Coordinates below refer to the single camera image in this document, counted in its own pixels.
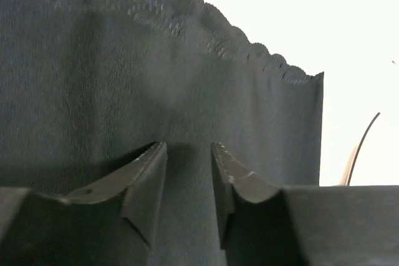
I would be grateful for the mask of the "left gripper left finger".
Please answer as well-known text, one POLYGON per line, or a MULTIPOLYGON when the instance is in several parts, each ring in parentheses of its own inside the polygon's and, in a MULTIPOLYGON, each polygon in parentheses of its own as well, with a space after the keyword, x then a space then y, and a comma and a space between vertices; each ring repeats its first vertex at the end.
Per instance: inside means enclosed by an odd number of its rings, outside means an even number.
POLYGON ((157 142, 65 196, 2 188, 1 264, 147 265, 166 162, 166 143, 157 142))

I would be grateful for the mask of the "black cloth placemat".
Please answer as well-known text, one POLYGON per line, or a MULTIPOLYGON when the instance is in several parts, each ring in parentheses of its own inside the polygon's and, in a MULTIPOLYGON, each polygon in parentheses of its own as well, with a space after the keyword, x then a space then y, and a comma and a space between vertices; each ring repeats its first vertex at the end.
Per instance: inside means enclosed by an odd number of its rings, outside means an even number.
POLYGON ((222 265, 211 144, 318 184, 323 79, 203 0, 1 0, 1 185, 67 194, 164 142, 147 265, 222 265))

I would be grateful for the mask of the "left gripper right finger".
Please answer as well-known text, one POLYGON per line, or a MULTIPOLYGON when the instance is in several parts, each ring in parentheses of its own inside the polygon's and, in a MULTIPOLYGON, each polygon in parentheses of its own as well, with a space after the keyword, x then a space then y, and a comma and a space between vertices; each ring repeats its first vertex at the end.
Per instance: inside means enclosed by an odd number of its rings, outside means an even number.
POLYGON ((211 146, 228 265, 397 265, 397 186, 279 188, 211 146))

